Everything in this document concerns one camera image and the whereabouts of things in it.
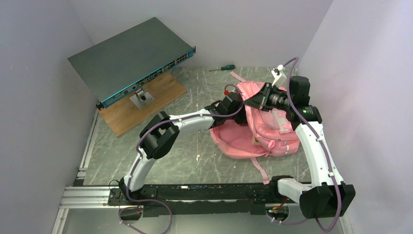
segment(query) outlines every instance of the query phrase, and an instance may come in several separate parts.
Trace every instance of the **white wall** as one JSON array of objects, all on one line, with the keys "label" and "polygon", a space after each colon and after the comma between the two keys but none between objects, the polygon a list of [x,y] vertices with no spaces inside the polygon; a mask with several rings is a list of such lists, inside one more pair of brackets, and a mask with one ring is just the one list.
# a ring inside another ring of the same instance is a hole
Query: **white wall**
[{"label": "white wall", "polygon": [[197,54],[183,66],[275,66],[303,56],[332,0],[71,0],[94,44],[152,17]]},{"label": "white wall", "polygon": [[413,228],[413,1],[335,0],[299,67],[356,198],[356,234]]},{"label": "white wall", "polygon": [[0,233],[50,233],[95,97],[66,58],[91,46],[67,0],[0,1]]}]

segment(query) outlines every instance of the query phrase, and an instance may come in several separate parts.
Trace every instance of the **backpack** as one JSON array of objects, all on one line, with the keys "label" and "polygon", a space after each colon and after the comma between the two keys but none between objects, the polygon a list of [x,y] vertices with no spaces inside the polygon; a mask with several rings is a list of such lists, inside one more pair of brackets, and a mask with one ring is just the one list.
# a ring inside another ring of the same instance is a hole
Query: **backpack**
[{"label": "backpack", "polygon": [[[234,72],[230,74],[241,81],[237,87],[243,100],[252,97],[264,86],[263,82],[245,81]],[[265,112],[245,105],[245,113],[248,125],[240,126],[234,120],[227,120],[223,125],[209,130],[211,138],[228,157],[250,158],[260,171],[263,183],[268,184],[268,175],[256,158],[293,154],[298,150],[300,140],[286,119],[285,111],[274,108]]]}]

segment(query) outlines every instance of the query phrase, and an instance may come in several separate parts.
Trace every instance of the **marble tabletop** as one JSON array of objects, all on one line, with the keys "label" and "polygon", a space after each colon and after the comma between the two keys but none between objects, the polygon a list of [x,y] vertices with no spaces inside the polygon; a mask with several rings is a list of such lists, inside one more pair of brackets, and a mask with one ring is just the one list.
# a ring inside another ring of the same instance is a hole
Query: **marble tabletop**
[{"label": "marble tabletop", "polygon": [[[169,115],[195,112],[222,99],[224,86],[238,81],[230,71],[216,68],[177,67],[171,74],[187,89],[187,93],[165,107]],[[235,73],[246,80],[269,81],[270,68],[239,67]],[[152,119],[148,118],[123,136],[117,138],[102,120],[97,128],[92,157],[84,185],[107,185],[120,179],[136,158],[135,146],[139,133]],[[269,177],[290,175],[300,182],[311,181],[308,163],[300,146],[295,154],[282,157],[260,157],[260,165]],[[260,172],[250,159],[232,159],[224,155],[212,141],[208,130],[178,136],[169,154],[159,159],[145,180],[146,184],[182,183],[249,183],[262,182]]]}]

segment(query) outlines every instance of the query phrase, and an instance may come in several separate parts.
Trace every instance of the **wooden board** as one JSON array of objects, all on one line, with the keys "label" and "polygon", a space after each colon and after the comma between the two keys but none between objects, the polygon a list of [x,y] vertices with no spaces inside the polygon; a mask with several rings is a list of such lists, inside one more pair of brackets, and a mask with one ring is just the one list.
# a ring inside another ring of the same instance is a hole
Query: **wooden board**
[{"label": "wooden board", "polygon": [[187,92],[170,74],[165,73],[147,84],[149,93],[155,100],[138,109],[129,99],[135,92],[117,101],[99,113],[117,137],[138,125],[140,122],[161,111],[166,105]]}]

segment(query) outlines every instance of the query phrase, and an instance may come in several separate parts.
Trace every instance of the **pink strap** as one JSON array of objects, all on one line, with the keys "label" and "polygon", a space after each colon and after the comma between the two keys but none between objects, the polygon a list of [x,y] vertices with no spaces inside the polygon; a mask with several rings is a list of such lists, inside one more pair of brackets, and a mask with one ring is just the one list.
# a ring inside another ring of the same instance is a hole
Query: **pink strap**
[{"label": "pink strap", "polygon": [[255,157],[252,157],[251,161],[252,161],[252,164],[254,164],[254,166],[260,171],[261,176],[263,177],[263,183],[269,184],[270,181],[268,180],[267,172],[265,172],[265,170],[260,166],[257,159]]},{"label": "pink strap", "polygon": [[233,76],[233,77],[235,77],[235,79],[237,79],[237,80],[239,80],[239,81],[241,81],[241,82],[244,82],[245,81],[245,79],[243,79],[243,78],[241,78],[241,76],[239,76],[239,75],[237,75],[235,72],[230,72],[230,74]]}]

